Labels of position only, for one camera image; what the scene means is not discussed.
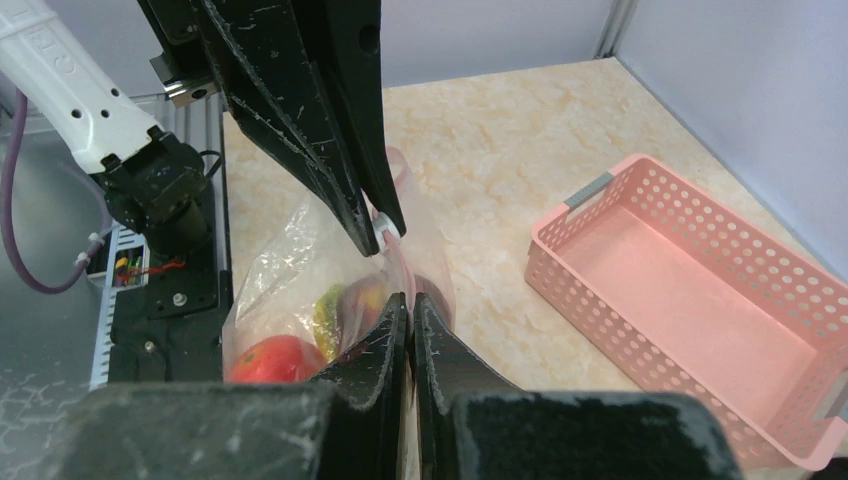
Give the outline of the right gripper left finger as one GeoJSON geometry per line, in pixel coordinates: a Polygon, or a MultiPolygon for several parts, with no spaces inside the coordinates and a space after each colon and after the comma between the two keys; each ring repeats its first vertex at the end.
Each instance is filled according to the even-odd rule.
{"type": "Polygon", "coordinates": [[[60,479],[398,479],[405,333],[396,293],[352,351],[295,384],[112,385],[56,441],[60,479]]]}

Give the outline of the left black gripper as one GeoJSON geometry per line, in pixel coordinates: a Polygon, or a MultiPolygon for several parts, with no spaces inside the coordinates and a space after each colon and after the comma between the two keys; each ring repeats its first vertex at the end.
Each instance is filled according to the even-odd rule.
{"type": "Polygon", "coordinates": [[[175,107],[220,88],[241,132],[324,202],[362,255],[379,251],[365,195],[406,233],[384,135],[379,1],[137,3],[175,107]]]}

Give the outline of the yellow banana bunch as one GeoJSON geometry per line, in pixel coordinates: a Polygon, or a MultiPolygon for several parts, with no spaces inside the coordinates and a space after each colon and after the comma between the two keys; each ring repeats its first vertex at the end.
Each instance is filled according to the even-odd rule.
{"type": "Polygon", "coordinates": [[[326,360],[334,360],[340,353],[342,326],[339,320],[339,302],[346,286],[334,284],[315,302],[313,311],[313,337],[326,360]]]}

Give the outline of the clear zip top bag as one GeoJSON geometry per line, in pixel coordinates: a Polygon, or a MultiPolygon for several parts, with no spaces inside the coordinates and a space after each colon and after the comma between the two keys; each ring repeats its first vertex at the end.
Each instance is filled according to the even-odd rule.
{"type": "Polygon", "coordinates": [[[390,147],[387,157],[405,235],[399,236],[384,214],[373,211],[380,251],[363,257],[328,207],[307,194],[247,270],[222,331],[224,380],[240,355],[268,337],[294,335],[316,346],[314,305],[334,284],[346,286],[339,302],[342,337],[339,355],[327,364],[352,351],[376,326],[395,293],[404,294],[408,309],[417,294],[427,294],[445,323],[454,324],[445,238],[404,155],[390,147]]]}

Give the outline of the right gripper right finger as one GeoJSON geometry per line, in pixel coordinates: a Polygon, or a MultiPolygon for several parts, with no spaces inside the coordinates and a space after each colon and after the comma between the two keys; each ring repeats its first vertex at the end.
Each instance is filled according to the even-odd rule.
{"type": "Polygon", "coordinates": [[[505,379],[419,294],[413,313],[425,479],[738,479],[715,417],[674,393],[529,391],[505,379]]]}

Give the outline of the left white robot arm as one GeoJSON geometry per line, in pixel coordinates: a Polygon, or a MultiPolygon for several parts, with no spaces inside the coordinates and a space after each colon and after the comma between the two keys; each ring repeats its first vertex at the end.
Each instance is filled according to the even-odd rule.
{"type": "MultiPolygon", "coordinates": [[[[406,234],[387,158],[377,1],[145,1],[163,83],[218,92],[241,132],[330,210],[364,256],[406,234]]],[[[209,231],[198,151],[136,105],[43,1],[1,5],[1,71],[52,124],[112,217],[157,253],[209,231]]]]}

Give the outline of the pink plastic basket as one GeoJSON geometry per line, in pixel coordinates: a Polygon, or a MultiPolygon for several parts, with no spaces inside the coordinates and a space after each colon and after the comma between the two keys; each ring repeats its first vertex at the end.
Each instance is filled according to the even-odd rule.
{"type": "Polygon", "coordinates": [[[744,468],[847,437],[847,286],[652,157],[537,220],[527,283],[647,391],[697,398],[744,468]]]}

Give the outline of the red apple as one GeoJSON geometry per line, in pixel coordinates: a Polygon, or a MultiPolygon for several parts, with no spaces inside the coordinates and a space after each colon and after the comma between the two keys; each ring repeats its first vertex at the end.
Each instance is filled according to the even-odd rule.
{"type": "Polygon", "coordinates": [[[312,343],[294,335],[268,337],[238,357],[225,380],[230,383],[298,383],[327,365],[312,343]]]}

